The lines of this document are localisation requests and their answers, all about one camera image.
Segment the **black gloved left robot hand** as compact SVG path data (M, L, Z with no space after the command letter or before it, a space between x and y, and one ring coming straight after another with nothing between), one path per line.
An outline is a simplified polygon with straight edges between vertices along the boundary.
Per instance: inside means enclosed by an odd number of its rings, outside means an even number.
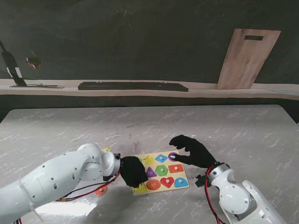
M126 156L121 158L121 177L127 186L138 188L140 184L146 182L148 177L142 162L136 156Z

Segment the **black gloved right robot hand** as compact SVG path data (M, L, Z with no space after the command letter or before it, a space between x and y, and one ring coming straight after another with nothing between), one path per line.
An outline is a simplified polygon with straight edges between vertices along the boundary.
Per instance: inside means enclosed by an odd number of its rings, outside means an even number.
M194 165L199 168L210 168L216 164L216 159L210 154L207 148L194 138L185 135L179 135L172 138L169 145L176 149L184 148L190 155L176 155L173 160L187 165Z

